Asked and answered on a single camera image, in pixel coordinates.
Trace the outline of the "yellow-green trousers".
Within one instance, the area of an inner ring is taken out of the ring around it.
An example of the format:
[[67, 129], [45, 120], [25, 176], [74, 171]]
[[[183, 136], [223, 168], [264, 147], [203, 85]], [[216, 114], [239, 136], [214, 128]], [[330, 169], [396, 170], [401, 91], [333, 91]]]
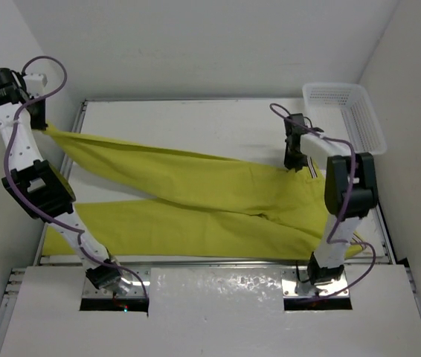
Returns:
[[265, 164], [47, 131], [82, 169], [144, 199], [79, 203], [113, 253], [307, 260], [331, 229], [316, 168]]

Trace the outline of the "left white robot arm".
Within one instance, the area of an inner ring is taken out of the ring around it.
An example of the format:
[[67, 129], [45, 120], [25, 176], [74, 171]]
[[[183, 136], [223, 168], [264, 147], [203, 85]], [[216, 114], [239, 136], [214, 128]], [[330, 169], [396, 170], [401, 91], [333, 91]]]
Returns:
[[53, 228], [80, 258], [86, 278], [98, 290], [118, 292], [122, 274], [75, 210], [76, 200], [65, 177], [45, 160], [33, 136], [44, 131], [46, 78], [0, 68], [0, 134], [6, 146], [5, 190], [33, 219]]

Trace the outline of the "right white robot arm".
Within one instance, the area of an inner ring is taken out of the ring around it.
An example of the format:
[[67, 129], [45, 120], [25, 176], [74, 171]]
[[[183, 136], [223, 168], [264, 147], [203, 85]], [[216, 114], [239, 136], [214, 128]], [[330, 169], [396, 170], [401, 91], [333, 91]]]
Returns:
[[353, 234], [377, 206], [379, 195], [370, 153], [357, 153], [349, 141], [330, 138], [303, 124], [286, 124], [285, 167], [299, 171], [311, 163], [326, 171], [327, 223], [306, 269], [309, 282], [320, 285], [342, 275]]

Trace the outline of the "white perforated plastic basket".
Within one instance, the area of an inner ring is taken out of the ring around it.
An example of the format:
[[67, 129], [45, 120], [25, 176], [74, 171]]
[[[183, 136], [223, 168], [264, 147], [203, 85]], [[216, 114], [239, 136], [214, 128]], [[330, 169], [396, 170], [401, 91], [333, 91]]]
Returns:
[[387, 144], [366, 89], [352, 83], [306, 83], [306, 114], [329, 136], [352, 143], [357, 152], [382, 155]]

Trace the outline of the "white front cover board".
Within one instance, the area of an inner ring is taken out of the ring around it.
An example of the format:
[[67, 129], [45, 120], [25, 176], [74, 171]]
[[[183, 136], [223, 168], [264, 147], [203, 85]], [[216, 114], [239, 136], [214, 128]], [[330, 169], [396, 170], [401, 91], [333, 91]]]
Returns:
[[402, 266], [355, 280], [349, 310], [283, 307], [278, 268], [154, 268], [148, 312], [84, 312], [78, 267], [26, 270], [3, 356], [421, 356]]

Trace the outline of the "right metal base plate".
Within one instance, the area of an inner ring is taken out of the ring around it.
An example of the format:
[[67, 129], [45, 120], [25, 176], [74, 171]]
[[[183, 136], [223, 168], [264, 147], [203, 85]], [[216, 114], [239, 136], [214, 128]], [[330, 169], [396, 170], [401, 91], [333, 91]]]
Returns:
[[282, 270], [281, 287], [283, 296], [292, 299], [329, 297], [349, 298], [350, 291], [347, 288], [346, 274], [339, 278], [331, 279], [329, 282], [311, 284], [306, 272], [306, 266], [290, 266]]

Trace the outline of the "metal base plate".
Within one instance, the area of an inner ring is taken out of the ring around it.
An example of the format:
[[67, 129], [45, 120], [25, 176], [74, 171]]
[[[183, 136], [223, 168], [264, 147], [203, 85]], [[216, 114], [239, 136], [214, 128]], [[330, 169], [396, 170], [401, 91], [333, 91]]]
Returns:
[[82, 298], [85, 299], [139, 299], [146, 298], [150, 280], [128, 271], [99, 271], [86, 275]]
[[350, 291], [347, 288], [346, 274], [339, 278], [331, 279], [329, 282], [311, 284], [306, 272], [306, 266], [290, 266], [282, 270], [281, 287], [283, 296], [292, 299], [329, 297], [349, 298]]

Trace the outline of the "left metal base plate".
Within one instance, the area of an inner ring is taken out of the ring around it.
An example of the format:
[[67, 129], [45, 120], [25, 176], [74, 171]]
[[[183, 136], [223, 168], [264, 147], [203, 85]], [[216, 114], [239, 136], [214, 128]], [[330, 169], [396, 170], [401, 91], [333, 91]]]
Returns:
[[150, 280], [128, 271], [99, 271], [86, 275], [82, 298], [85, 299], [139, 299], [146, 298]]

